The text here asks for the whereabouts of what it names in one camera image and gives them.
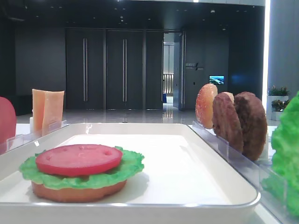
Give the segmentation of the brown meat patty front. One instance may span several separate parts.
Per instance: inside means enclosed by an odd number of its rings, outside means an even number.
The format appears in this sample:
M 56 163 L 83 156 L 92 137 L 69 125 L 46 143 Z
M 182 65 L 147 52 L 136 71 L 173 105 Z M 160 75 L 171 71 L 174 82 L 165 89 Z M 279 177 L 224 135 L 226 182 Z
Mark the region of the brown meat patty front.
M 213 100 L 213 130 L 217 136 L 225 139 L 238 152 L 243 152 L 243 134 L 235 110 L 234 96 L 221 92 Z

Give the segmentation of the clear acrylic rack left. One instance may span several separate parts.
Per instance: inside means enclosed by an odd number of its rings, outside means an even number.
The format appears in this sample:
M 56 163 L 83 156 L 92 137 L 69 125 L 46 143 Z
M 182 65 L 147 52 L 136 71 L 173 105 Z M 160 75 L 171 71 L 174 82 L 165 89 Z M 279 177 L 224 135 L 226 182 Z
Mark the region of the clear acrylic rack left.
M 50 134 L 60 128 L 67 126 L 67 120 L 63 120 L 62 122 L 56 122 L 49 125 L 49 127 L 37 131 L 35 133 L 28 133 L 28 134 L 18 134 L 15 137 L 9 138 L 6 142 L 1 143 L 0 145 L 0 154 L 4 154 L 7 151 L 20 147 L 26 143 L 31 141 L 35 141 L 38 138 L 41 138 L 47 134 Z

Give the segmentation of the orange cheese slice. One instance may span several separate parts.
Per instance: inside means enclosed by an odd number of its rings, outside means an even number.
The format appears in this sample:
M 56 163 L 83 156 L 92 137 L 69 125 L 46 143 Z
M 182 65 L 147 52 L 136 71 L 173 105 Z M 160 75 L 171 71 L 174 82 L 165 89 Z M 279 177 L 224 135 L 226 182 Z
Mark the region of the orange cheese slice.
M 45 106 L 45 91 L 32 89 L 33 97 L 33 128 L 34 132 L 42 130 L 44 106 Z
M 42 136 L 62 124 L 64 91 L 45 91 Z

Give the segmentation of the red tomato slice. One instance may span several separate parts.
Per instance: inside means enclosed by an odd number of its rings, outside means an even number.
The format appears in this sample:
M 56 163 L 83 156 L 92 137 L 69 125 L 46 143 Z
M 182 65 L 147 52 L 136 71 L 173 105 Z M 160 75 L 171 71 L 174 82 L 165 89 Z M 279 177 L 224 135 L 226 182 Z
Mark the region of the red tomato slice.
M 68 177 L 104 173 L 119 166 L 121 150 L 96 144 L 56 147 L 36 157 L 39 171 Z
M 5 143 L 7 139 L 15 136 L 16 114 L 11 102 L 0 98 L 0 143 Z

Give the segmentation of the brown meat patty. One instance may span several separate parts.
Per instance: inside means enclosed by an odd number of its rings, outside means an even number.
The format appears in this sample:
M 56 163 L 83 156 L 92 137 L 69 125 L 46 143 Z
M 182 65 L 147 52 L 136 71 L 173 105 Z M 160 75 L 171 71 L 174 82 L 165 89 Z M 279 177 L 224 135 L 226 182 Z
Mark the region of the brown meat patty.
M 262 154 L 267 134 L 267 119 L 262 101 L 251 92 L 235 95 L 235 109 L 243 134 L 243 155 L 256 161 Z
M 217 136 L 225 139 L 238 152 L 243 152 L 243 134 L 235 110 L 234 96 L 221 92 L 213 100 L 213 130 Z

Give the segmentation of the bread slice in rack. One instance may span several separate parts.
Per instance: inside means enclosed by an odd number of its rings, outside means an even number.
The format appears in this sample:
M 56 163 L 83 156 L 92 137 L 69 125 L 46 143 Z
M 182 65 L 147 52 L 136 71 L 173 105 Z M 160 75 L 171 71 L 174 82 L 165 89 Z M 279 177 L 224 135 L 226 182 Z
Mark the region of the bread slice in rack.
M 204 128 L 211 129 L 213 127 L 213 101 L 217 94 L 218 89 L 214 84 L 206 84 L 198 92 L 195 113 L 198 122 Z

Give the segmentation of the dark double door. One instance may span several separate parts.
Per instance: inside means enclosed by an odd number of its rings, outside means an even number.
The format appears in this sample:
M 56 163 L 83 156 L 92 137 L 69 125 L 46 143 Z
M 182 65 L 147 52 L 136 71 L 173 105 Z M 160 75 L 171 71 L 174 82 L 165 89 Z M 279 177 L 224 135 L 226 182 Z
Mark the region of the dark double door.
M 162 31 L 68 28 L 68 109 L 161 109 Z

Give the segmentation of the orange cheese slice right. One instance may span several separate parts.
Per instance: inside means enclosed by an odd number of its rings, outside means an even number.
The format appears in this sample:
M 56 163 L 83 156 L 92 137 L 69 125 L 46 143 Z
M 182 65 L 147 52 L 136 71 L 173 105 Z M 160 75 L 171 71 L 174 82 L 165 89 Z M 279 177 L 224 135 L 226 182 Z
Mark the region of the orange cheese slice right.
M 64 91 L 45 91 L 42 136 L 62 124 Z

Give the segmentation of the green lettuce leaf on bread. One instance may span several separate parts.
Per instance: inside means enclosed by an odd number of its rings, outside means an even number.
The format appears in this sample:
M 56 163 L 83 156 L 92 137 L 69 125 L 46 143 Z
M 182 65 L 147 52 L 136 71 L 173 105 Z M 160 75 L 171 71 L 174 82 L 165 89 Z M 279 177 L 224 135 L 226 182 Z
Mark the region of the green lettuce leaf on bread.
M 49 189 L 99 189 L 125 181 L 144 169 L 142 164 L 144 156 L 141 153 L 124 150 L 122 147 L 117 147 L 117 149 L 123 153 L 119 166 L 105 173 L 88 177 L 64 177 L 42 173 L 38 170 L 35 162 L 39 154 L 27 158 L 19 166 L 19 171 L 23 179 L 44 185 Z

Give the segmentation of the red tomato slice front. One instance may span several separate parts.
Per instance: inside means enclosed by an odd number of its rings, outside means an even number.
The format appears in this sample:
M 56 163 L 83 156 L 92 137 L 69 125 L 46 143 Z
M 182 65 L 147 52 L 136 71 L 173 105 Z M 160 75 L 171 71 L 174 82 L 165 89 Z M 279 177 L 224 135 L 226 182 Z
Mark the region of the red tomato slice front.
M 39 171 L 68 177 L 104 173 L 119 166 L 121 150 L 96 144 L 56 147 L 36 157 Z

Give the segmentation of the clear acrylic rack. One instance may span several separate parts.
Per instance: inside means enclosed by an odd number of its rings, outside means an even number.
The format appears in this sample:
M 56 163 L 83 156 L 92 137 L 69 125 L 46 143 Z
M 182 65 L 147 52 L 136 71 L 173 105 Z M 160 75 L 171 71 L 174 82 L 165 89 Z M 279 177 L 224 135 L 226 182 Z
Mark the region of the clear acrylic rack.
M 35 133 L 28 133 L 28 134 L 18 134 L 15 137 L 9 138 L 6 142 L 1 143 L 0 145 L 0 154 L 4 154 L 7 151 L 20 147 L 26 143 L 31 141 L 35 141 L 38 138 L 41 138 L 47 134 L 50 134 L 60 128 L 67 126 L 67 120 L 63 120 L 62 122 L 56 122 L 49 125 L 49 127 L 37 131 Z
M 288 187 L 283 177 L 272 171 L 268 157 L 252 162 L 231 148 L 228 142 L 214 135 L 211 130 L 205 129 L 199 122 L 193 121 L 191 128 L 261 193 L 260 204 L 251 215 L 249 224 L 297 224 L 299 222 L 299 218 L 293 216 L 287 208 L 287 198 L 292 189 Z M 274 196 L 265 188 L 264 180 L 269 177 L 273 177 L 281 187 L 280 196 Z

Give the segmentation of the orange cheese slice left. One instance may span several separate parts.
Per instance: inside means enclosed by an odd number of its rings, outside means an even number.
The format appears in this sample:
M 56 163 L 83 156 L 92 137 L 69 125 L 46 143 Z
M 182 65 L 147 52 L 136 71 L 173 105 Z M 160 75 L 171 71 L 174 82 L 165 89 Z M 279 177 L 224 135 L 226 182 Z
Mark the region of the orange cheese slice left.
M 45 106 L 45 91 L 32 89 L 33 97 L 33 128 L 34 132 L 42 130 L 44 106 Z

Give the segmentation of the white rectangular tray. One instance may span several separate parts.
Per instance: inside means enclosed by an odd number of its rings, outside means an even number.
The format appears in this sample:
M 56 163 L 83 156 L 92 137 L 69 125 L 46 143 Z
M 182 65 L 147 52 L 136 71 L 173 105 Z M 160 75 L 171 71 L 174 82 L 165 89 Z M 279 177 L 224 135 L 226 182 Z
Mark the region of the white rectangular tray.
M 36 153 L 70 144 L 142 153 L 144 170 L 96 203 L 37 198 L 18 167 Z M 72 124 L 0 157 L 3 224 L 245 224 L 260 199 L 252 184 L 182 124 Z

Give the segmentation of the bottom bread slice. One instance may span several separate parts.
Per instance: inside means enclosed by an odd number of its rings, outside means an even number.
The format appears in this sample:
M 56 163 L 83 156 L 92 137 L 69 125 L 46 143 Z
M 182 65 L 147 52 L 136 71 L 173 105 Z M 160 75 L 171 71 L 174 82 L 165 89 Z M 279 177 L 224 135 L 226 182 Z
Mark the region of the bottom bread slice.
M 98 189 L 49 189 L 43 184 L 36 184 L 34 182 L 31 182 L 31 186 L 33 193 L 39 198 L 59 203 L 88 203 L 119 192 L 124 188 L 126 183 L 127 181 L 123 181 Z

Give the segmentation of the potted plants white planter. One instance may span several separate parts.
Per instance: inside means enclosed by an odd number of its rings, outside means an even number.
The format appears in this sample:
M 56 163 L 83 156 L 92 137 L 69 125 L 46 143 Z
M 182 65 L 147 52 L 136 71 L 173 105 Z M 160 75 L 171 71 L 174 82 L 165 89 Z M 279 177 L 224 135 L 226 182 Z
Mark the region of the potted plants white planter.
M 286 87 L 272 86 L 268 89 L 266 117 L 270 120 L 279 120 L 279 115 L 289 103 L 289 91 Z

